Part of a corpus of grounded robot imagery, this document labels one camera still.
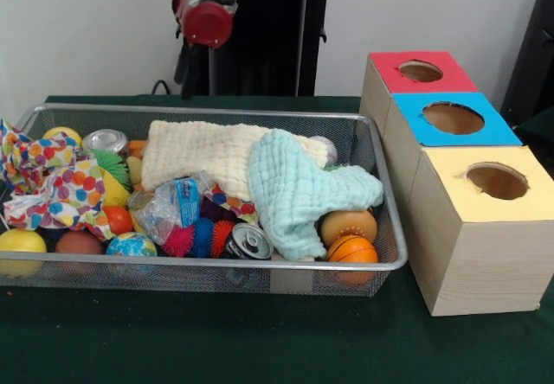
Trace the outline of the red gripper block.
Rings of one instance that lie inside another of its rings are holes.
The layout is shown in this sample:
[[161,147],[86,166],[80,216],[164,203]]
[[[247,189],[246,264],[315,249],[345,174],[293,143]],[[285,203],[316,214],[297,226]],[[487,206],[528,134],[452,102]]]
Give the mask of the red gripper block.
[[[230,37],[237,3],[213,0],[172,0],[178,30],[190,45],[221,47]],[[177,58],[174,82],[182,84],[181,98],[193,97],[200,73],[200,48],[184,44]]]

